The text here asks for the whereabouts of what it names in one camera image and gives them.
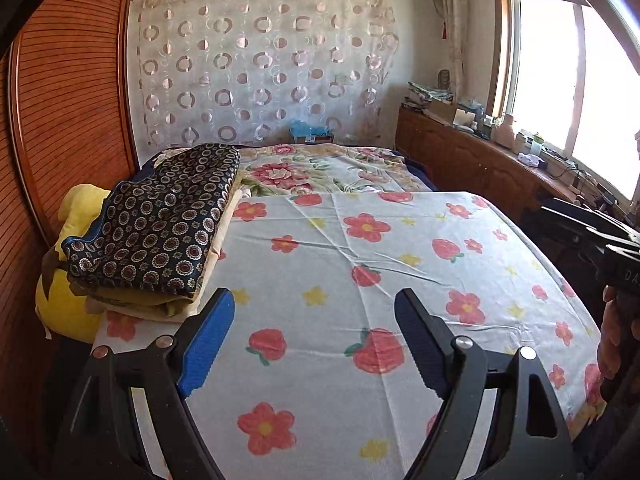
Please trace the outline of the person's right hand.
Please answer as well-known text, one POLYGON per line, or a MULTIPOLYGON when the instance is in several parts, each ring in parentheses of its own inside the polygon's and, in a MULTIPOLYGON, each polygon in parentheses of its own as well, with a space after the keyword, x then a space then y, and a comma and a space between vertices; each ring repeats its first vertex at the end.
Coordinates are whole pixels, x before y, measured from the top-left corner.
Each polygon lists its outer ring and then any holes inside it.
POLYGON ((598 345, 598 367, 602 376, 613 379, 620 370, 620 342, 625 325, 620 320, 617 290, 605 286, 603 301, 605 308, 601 324, 601 338, 598 345))

